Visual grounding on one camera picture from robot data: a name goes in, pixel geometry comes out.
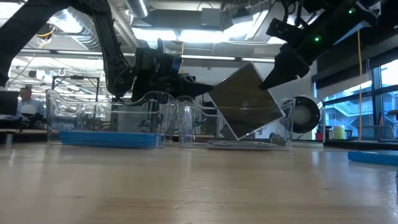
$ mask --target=blue tray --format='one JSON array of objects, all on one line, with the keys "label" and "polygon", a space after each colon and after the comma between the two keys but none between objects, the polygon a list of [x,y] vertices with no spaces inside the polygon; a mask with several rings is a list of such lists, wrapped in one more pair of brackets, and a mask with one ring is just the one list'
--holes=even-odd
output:
[{"label": "blue tray", "polygon": [[357,162],[398,166],[398,151],[351,151],[348,159]]},{"label": "blue tray", "polygon": [[160,134],[105,131],[60,131],[62,144],[99,147],[158,147]]}]

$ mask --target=desk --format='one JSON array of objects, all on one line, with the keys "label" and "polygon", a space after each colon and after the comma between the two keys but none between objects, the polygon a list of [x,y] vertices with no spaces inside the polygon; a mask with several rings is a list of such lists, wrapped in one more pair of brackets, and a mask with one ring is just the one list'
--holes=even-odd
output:
[{"label": "desk", "polygon": [[346,151],[0,149],[0,223],[397,223],[396,167]]},{"label": "desk", "polygon": [[37,138],[37,135],[44,135],[45,137],[47,137],[47,130],[46,129],[0,129],[0,137],[1,134],[5,134],[6,135],[6,147],[8,149],[12,148],[12,142],[14,139],[14,135],[23,135],[25,138],[27,138],[27,136],[33,136],[35,138]]}]

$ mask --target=window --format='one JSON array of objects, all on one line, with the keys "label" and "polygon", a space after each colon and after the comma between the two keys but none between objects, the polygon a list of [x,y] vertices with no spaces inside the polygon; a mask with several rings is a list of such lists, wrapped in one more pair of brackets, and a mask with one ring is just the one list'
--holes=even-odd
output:
[{"label": "window", "polygon": [[398,138],[397,113],[394,111],[398,110],[398,91],[385,93],[382,99],[384,114],[383,125],[391,127],[395,138]]},{"label": "window", "polygon": [[382,87],[398,85],[398,60],[381,66]]},{"label": "window", "polygon": [[[362,99],[361,116],[362,126],[373,125],[373,102],[371,97]],[[358,137],[359,99],[326,105],[325,121],[327,126],[344,125],[346,130],[353,131],[353,137]]]},{"label": "window", "polygon": [[364,82],[364,83],[362,83],[360,85],[353,86],[353,87],[351,87],[351,88],[349,88],[347,90],[344,90],[344,91],[335,93],[333,95],[327,96],[327,97],[325,97],[323,99],[323,101],[326,102],[326,101],[330,101],[330,100],[336,100],[336,99],[344,98],[346,96],[352,96],[352,95],[355,95],[355,94],[359,94],[359,89],[360,88],[362,88],[362,93],[367,92],[367,91],[371,91],[372,81],[370,80],[370,81]]}]

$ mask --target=person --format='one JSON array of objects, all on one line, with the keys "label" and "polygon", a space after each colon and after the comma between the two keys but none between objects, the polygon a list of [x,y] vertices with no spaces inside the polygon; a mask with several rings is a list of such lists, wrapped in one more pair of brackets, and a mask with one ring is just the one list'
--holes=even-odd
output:
[{"label": "person", "polygon": [[39,115],[44,115],[44,106],[43,103],[37,100],[32,99],[32,90],[30,88],[24,87],[19,91],[19,96],[21,97],[21,101],[18,102],[17,115],[16,118],[25,119],[25,117],[21,114],[21,108],[25,105],[32,105],[36,108],[36,113]]}]

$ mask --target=clear plastic bin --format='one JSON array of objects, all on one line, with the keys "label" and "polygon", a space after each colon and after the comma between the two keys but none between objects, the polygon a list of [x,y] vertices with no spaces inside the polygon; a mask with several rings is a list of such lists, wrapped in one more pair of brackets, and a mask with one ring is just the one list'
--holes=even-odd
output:
[{"label": "clear plastic bin", "polygon": [[[215,108],[199,105],[189,96],[177,98],[179,141],[182,147],[237,150],[290,150],[293,131],[294,99],[285,99],[270,108]],[[255,111],[264,116],[282,117],[237,138],[221,111]]]},{"label": "clear plastic bin", "polygon": [[177,102],[152,91],[136,102],[87,102],[47,90],[50,144],[100,147],[163,147],[174,125]]}]

